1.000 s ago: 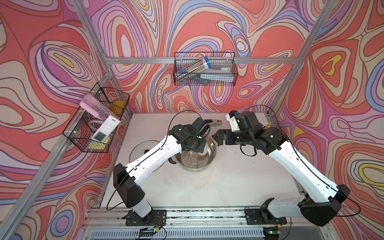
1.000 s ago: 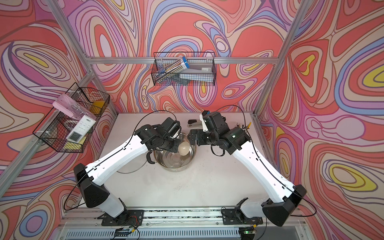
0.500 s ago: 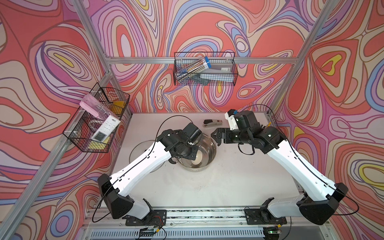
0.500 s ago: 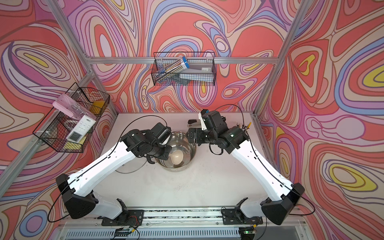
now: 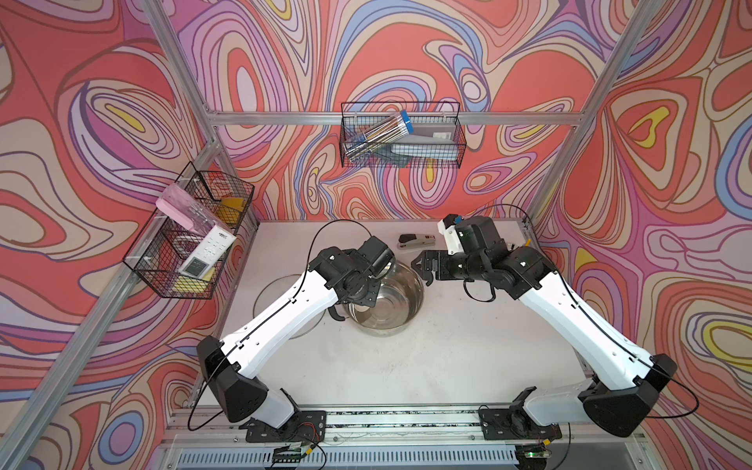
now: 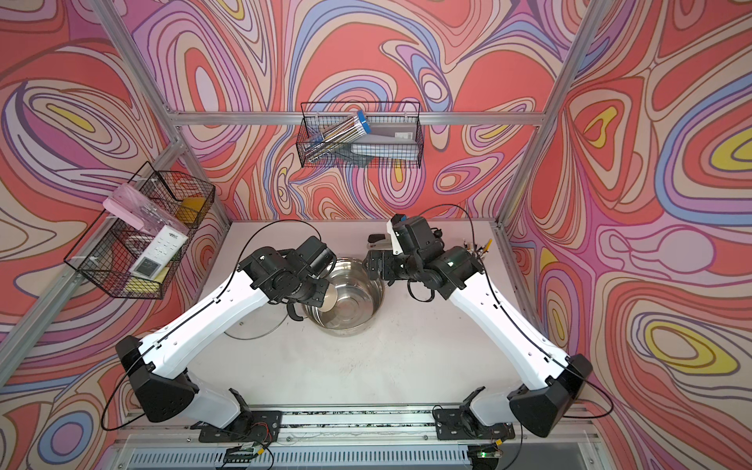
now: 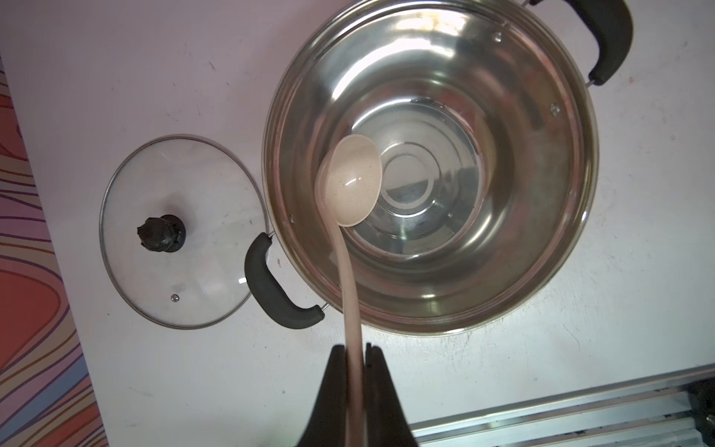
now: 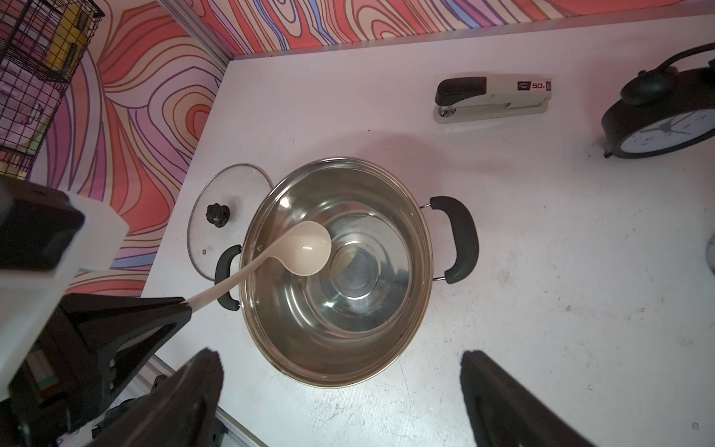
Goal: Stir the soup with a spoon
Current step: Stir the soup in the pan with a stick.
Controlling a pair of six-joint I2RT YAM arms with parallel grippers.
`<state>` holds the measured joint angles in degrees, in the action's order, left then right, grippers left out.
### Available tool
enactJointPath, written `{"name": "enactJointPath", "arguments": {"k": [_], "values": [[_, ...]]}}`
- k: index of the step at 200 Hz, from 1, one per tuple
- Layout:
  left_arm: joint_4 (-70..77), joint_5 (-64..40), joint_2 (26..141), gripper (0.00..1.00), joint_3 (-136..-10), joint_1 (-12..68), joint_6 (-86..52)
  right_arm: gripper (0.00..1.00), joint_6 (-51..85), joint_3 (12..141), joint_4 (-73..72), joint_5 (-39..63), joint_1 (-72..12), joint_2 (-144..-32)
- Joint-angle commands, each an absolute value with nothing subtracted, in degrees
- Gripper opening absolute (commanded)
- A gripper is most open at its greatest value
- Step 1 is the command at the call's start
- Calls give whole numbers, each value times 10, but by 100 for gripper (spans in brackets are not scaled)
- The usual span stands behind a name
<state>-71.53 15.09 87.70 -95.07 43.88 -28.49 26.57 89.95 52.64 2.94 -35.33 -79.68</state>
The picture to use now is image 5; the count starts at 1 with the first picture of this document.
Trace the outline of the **stainless steel pot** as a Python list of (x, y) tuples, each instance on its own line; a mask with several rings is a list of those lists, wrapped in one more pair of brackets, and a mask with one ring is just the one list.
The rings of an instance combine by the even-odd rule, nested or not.
[(374, 307), (343, 304), (333, 307), (336, 316), (354, 323), (371, 336), (394, 336), (407, 328), (424, 303), (424, 286), (418, 274), (403, 262), (381, 280)]

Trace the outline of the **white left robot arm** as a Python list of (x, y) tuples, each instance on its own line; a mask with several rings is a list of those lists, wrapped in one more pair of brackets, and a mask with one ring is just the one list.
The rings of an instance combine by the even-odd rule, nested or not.
[(203, 339), (197, 354), (204, 384), (228, 421), (252, 418), (274, 429), (284, 427), (297, 405), (282, 390), (264, 384), (260, 372), (323, 311), (339, 304), (373, 307), (394, 260), (393, 251), (375, 236), (357, 249), (326, 248), (260, 316), (221, 339)]

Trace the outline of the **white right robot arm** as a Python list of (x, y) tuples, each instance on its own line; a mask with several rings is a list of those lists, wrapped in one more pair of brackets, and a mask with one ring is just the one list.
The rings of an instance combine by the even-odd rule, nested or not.
[(489, 217), (448, 215), (439, 224), (444, 250), (425, 250), (411, 267), (435, 281), (483, 281), (540, 315), (591, 368), (570, 386), (525, 389), (511, 405), (515, 423), (593, 423), (627, 438), (646, 420), (676, 374), (667, 354), (650, 354), (596, 313), (536, 247), (510, 248)]

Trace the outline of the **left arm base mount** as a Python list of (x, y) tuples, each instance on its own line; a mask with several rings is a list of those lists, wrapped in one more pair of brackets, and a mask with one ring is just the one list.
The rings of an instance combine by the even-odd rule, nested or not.
[(251, 444), (320, 443), (326, 434), (327, 412), (325, 410), (298, 410), (280, 428), (274, 428), (249, 419), (239, 429), (246, 431), (246, 442)]

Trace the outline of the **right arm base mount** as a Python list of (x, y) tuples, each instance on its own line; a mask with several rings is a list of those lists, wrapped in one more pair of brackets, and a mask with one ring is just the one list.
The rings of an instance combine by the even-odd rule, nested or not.
[(556, 441), (562, 438), (558, 424), (538, 425), (524, 411), (526, 399), (536, 387), (524, 389), (512, 403), (505, 407), (480, 405), (478, 416), (481, 431), (486, 441)]

